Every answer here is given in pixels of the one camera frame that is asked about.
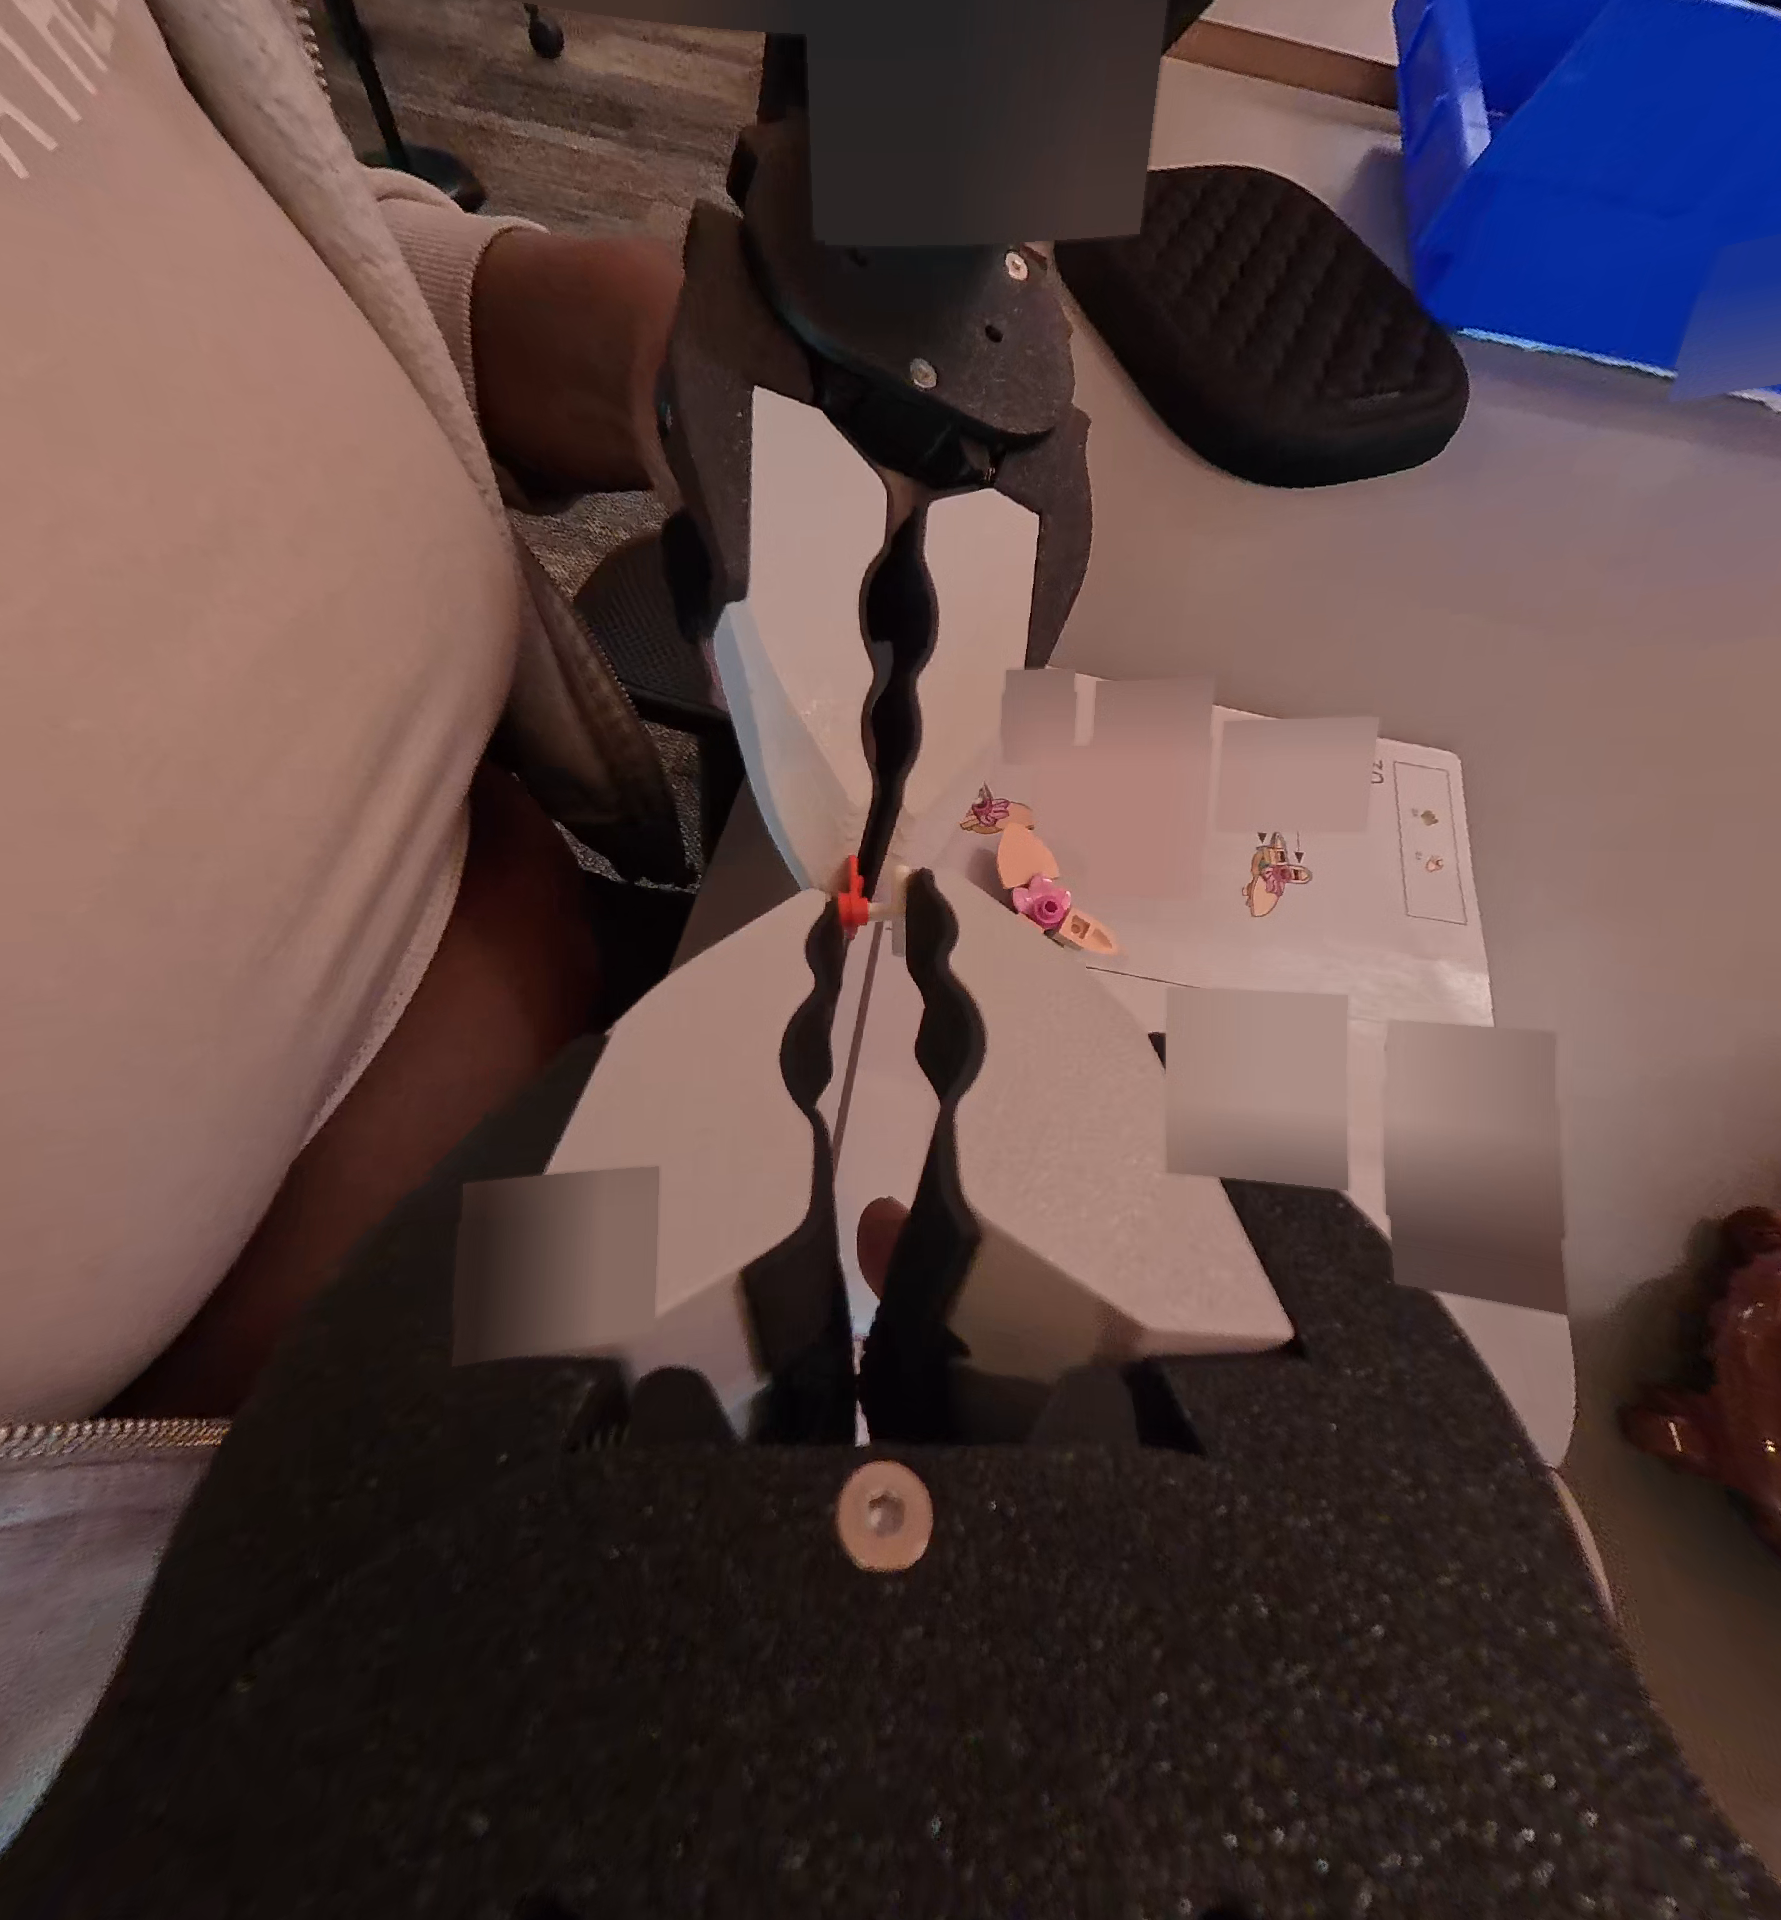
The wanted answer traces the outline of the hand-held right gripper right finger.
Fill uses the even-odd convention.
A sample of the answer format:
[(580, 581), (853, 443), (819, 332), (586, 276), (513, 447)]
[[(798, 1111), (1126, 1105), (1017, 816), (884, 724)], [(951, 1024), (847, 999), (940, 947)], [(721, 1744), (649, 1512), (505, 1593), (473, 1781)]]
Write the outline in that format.
[(936, 1115), (862, 1343), (870, 1437), (1007, 1439), (1079, 1369), (1286, 1347), (1227, 1188), (1167, 1168), (1137, 1017), (968, 876), (913, 872), (903, 928)]

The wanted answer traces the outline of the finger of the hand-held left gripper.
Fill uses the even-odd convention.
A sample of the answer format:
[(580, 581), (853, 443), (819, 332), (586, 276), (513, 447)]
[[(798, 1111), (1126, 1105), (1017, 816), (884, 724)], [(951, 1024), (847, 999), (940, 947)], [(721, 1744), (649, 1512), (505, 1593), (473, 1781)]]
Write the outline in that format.
[(875, 564), (875, 876), (924, 865), (997, 754), (1023, 667), (1039, 518), (994, 490), (890, 479)]
[(794, 881), (828, 890), (872, 800), (862, 589), (886, 540), (877, 469), (814, 406), (752, 395), (748, 589), (713, 658), (761, 820)]

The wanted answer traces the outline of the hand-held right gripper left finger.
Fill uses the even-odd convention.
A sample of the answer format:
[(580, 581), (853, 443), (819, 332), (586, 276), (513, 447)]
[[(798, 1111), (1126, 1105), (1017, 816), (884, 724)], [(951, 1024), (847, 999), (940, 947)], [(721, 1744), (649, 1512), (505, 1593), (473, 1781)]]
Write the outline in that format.
[(691, 1369), (764, 1441), (855, 1441), (821, 1113), (847, 942), (801, 890), (615, 1024), (537, 1196), (538, 1352)]

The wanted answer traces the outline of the thin dark toy rod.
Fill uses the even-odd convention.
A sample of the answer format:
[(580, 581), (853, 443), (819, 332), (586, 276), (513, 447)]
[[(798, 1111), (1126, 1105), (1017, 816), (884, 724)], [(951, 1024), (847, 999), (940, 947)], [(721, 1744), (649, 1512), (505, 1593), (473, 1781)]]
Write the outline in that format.
[(877, 971), (880, 924), (870, 924), (851, 936), (844, 958), (839, 999), (831, 1028), (832, 1068), (821, 1100), (831, 1141), (832, 1177), (844, 1156), (844, 1137), (855, 1102), (855, 1074), (864, 1040), (868, 998)]

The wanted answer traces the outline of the person's left forearm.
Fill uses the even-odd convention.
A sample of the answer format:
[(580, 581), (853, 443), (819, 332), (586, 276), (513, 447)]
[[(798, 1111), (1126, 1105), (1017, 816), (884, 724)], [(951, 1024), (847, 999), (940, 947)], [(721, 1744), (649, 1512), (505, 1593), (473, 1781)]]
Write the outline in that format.
[(439, 327), (469, 343), (473, 283), (485, 254), (503, 235), (547, 233), (548, 227), (522, 215), (465, 210), (429, 182), (395, 168), (366, 165), (364, 176)]

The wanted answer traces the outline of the grey desk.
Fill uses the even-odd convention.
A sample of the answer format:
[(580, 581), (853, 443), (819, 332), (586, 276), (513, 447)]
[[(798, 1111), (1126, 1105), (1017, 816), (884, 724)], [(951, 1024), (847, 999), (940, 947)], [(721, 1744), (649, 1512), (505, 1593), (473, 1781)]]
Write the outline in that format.
[(1693, 1765), (1781, 1880), (1781, 1561), (1623, 1441), (1708, 1221), (1781, 1208), (1781, 416), (1463, 348), (1435, 462), (1323, 491), (1185, 454), (1074, 319), (1094, 541), (1056, 661), (1375, 713), (1463, 762), (1494, 1015), (1556, 1037), (1568, 1477)]

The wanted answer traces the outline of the person's left hand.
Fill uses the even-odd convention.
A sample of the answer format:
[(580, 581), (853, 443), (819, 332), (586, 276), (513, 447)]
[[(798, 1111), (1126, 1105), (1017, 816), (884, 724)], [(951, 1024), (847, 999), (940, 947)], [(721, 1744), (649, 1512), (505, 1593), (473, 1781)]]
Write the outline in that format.
[(477, 413), (525, 491), (674, 500), (659, 384), (681, 293), (678, 255), (656, 237), (490, 239), (470, 283)]

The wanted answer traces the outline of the grey mesh office chair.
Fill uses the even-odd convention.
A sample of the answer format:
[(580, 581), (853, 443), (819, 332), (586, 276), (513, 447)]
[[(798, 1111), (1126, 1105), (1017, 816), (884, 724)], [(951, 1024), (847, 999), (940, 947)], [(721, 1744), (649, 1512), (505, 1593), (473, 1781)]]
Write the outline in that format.
[(555, 513), (518, 512), (515, 530), (644, 724), (682, 842), (666, 883), (693, 892), (744, 780), (706, 649), (703, 534), (651, 491), (589, 491)]

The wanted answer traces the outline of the tan and pink toy flower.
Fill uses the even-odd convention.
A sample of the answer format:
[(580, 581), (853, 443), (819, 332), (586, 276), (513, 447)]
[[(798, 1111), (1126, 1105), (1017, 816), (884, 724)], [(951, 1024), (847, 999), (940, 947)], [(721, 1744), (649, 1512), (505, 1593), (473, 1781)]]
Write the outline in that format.
[(1077, 903), (1062, 862), (1049, 842), (1018, 820), (1007, 822), (997, 845), (999, 886), (1012, 912), (1064, 947), (1116, 958), (1116, 933)]

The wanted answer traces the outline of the white instruction booklet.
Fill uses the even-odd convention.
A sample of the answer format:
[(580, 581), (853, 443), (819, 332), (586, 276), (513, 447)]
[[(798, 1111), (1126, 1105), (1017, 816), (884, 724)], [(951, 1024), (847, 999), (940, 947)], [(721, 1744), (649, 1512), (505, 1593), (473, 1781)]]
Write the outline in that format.
[[(1465, 873), (1460, 767), (1394, 749), (1372, 715), (1225, 707), (1207, 678), (1008, 673), (997, 754), (928, 864), (999, 886), (1018, 820), (1062, 862), (1116, 958), (1066, 947), (1148, 1034), (1167, 1082), (1167, 1168), (1361, 1200), (1383, 1177), (1383, 1042), (1455, 1068), (1450, 1030), (1493, 1022)], [(862, 1090), (897, 1083), (920, 998), (879, 945)]]

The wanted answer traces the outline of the black chair base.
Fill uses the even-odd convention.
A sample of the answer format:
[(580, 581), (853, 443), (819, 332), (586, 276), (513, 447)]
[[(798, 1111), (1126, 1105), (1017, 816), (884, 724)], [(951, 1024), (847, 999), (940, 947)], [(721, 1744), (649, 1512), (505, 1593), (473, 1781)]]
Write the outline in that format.
[(487, 188), (477, 172), (456, 154), (411, 141), (405, 138), (380, 69), (374, 61), (374, 41), (357, 2), (314, 4), (325, 15), (330, 39), (361, 83), (374, 128), (372, 147), (361, 152), (362, 165), (402, 179), (418, 179), (467, 214), (479, 214), (487, 201)]

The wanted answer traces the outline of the person's pale shirt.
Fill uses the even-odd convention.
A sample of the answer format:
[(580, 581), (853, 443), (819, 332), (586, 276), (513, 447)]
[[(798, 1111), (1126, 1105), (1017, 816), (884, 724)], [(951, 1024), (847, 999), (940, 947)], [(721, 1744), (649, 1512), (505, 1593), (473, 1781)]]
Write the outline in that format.
[(0, 1421), (180, 1332), (450, 915), (488, 508), (146, 4), (0, 4)]

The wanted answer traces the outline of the blue plastic bin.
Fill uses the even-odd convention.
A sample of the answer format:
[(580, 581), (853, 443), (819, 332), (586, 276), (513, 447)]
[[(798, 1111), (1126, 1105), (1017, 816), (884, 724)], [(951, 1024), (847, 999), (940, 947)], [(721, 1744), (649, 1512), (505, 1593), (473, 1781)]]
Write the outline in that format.
[(1394, 4), (1393, 30), (1447, 327), (1781, 410), (1781, 4)]

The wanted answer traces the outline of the toy brick orchid in pot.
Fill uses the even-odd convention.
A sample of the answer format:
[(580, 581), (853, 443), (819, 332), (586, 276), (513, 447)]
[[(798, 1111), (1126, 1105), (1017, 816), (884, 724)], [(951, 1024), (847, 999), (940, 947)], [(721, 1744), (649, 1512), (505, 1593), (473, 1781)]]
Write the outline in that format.
[(1723, 1488), (1781, 1559), (1781, 1212), (1731, 1212), (1702, 1314), (1702, 1384), (1659, 1384), (1622, 1408), (1623, 1439)]

